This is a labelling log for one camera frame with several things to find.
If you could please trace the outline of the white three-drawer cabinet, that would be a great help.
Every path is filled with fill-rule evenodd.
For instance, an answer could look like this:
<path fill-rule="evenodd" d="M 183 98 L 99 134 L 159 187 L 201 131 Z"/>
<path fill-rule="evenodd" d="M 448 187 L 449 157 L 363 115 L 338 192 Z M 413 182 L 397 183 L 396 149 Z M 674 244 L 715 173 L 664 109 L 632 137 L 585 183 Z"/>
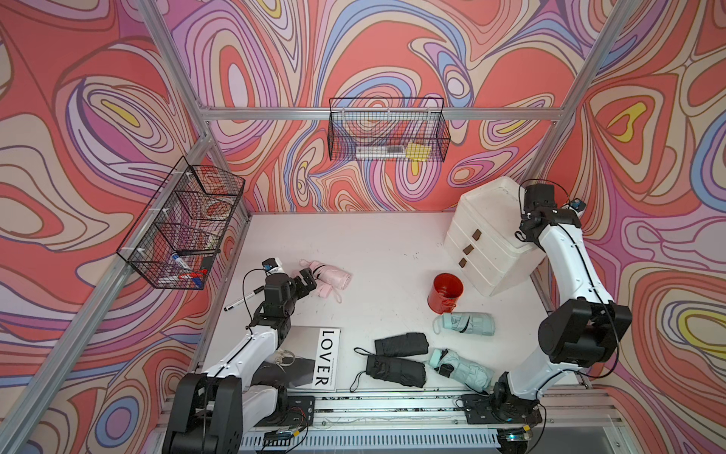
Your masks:
<path fill-rule="evenodd" d="M 545 259 L 545 253 L 515 233 L 520 225 L 519 185 L 500 177 L 470 190 L 459 199 L 444 239 L 444 249 L 455 265 L 483 296 L 495 296 L 527 280 Z M 481 231 L 481 238 L 472 234 Z M 467 245 L 474 250 L 463 253 Z M 465 268 L 459 261 L 465 258 Z"/>

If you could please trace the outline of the black umbrella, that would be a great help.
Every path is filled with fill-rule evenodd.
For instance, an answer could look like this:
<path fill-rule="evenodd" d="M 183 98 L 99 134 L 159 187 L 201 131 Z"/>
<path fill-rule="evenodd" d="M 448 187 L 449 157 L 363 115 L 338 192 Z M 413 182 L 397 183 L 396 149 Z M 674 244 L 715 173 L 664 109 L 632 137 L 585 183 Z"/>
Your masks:
<path fill-rule="evenodd" d="M 349 387 L 351 393 L 357 391 L 360 379 L 364 375 L 410 388 L 423 389 L 427 383 L 425 365 L 419 361 L 374 355 L 362 347 L 356 347 L 354 352 L 366 359 L 366 366 L 364 370 L 357 373 L 351 383 Z"/>
<path fill-rule="evenodd" d="M 408 332 L 375 340 L 374 348 L 375 354 L 381 357 L 414 357 L 426 355 L 429 343 L 424 333 Z"/>

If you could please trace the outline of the mint green umbrella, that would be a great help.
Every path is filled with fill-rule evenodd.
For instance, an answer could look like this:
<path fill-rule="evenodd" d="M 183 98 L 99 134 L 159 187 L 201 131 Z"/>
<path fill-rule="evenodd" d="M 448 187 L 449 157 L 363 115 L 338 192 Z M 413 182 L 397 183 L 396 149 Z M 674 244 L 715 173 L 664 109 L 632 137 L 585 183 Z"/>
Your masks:
<path fill-rule="evenodd" d="M 451 349 L 435 349 L 428 361 L 440 376 L 450 378 L 475 393 L 487 393 L 493 382 L 493 371 Z"/>
<path fill-rule="evenodd" d="M 482 312 L 444 313 L 434 320 L 432 327 L 435 334 L 449 330 L 476 336 L 495 335 L 495 319 L 491 314 Z"/>

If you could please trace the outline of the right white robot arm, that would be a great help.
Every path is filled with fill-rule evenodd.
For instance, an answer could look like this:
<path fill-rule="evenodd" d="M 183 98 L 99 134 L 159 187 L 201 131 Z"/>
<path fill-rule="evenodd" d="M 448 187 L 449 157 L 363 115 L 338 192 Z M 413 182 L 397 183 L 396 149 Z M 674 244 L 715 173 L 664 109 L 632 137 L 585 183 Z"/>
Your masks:
<path fill-rule="evenodd" d="M 537 348 L 497 380 L 492 397 L 497 410 L 530 410 L 564 376 L 584 375 L 596 364 L 617 359 L 633 321 L 589 257 L 580 222 L 583 201 L 558 204 L 559 189 L 545 179 L 529 179 L 519 189 L 519 238 L 546 254 L 561 303 L 540 323 Z"/>

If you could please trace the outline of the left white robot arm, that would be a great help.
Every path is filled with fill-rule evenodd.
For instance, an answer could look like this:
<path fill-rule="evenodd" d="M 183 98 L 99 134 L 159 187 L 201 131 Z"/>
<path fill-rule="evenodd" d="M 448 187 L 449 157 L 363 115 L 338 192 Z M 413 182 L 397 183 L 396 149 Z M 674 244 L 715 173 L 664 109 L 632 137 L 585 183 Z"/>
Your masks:
<path fill-rule="evenodd" d="M 253 377 L 287 338 L 298 300 L 316 287 L 308 268 L 296 277 L 284 272 L 266 276 L 264 300 L 239 344 L 205 372 L 180 381 L 162 452 L 236 453 L 243 436 L 265 420 L 279 425 L 297 417 L 298 430 L 307 433 L 310 410 L 289 404 L 281 382 L 254 385 Z"/>

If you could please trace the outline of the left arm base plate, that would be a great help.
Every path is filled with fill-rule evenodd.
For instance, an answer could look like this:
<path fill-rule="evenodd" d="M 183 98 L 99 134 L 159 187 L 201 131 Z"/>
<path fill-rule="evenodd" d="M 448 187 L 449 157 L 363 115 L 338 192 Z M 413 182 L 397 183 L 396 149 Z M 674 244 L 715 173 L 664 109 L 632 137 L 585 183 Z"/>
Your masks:
<path fill-rule="evenodd" d="M 316 399 L 313 395 L 293 395 L 287 403 L 255 425 L 257 428 L 306 428 L 314 422 Z"/>

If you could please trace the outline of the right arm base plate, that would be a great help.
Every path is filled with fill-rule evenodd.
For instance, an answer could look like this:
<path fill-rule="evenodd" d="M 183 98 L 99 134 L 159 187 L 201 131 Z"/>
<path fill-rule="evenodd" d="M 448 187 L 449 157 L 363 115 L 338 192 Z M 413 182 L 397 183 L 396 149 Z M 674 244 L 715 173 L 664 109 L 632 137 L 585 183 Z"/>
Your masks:
<path fill-rule="evenodd" d="M 537 426 L 544 421 L 539 402 L 506 396 L 497 399 L 493 395 L 467 393 L 459 399 L 468 425 L 525 425 Z"/>

